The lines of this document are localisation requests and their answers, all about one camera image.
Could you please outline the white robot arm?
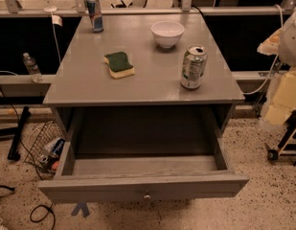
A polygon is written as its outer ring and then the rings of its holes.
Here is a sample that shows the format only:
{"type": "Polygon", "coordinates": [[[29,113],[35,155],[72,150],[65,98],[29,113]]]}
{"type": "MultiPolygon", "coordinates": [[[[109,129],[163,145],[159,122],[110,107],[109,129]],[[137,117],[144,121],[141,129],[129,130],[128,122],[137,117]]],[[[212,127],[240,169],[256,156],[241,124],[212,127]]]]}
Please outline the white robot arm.
{"type": "Polygon", "coordinates": [[[261,43],[257,49],[263,55],[277,55],[280,63],[290,69],[280,77],[262,118],[271,125],[282,125],[296,110],[296,8],[284,25],[261,43]]]}

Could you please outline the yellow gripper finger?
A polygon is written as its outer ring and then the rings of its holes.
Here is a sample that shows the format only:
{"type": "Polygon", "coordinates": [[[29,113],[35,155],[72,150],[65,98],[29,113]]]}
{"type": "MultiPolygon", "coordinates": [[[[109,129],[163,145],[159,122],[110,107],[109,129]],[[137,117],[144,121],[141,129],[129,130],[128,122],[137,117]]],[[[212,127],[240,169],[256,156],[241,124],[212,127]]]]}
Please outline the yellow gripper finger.
{"type": "Polygon", "coordinates": [[[296,110],[296,68],[289,70],[282,77],[264,114],[264,119],[271,125],[283,125],[296,110]]]}
{"type": "Polygon", "coordinates": [[[257,48],[257,52],[266,56],[277,55],[279,53],[279,41],[282,29],[275,31],[269,38],[257,48]]]}

